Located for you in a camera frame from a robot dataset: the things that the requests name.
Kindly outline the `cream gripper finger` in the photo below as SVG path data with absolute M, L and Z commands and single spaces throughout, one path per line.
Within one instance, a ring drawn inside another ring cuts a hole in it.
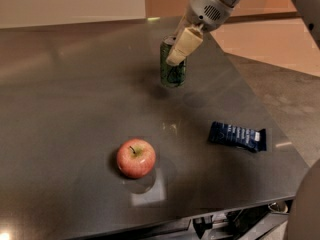
M 166 63 L 170 66 L 178 66 L 192 54 L 202 42 L 203 31 L 199 26 L 191 25 L 181 28 L 166 58 Z

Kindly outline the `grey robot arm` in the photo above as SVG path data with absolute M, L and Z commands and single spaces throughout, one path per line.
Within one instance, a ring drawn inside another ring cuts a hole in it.
M 241 72 L 289 135 L 309 169 L 288 222 L 262 240 L 320 240 L 320 0 L 290 0 L 296 13 L 249 15 L 214 35 L 243 62 Z

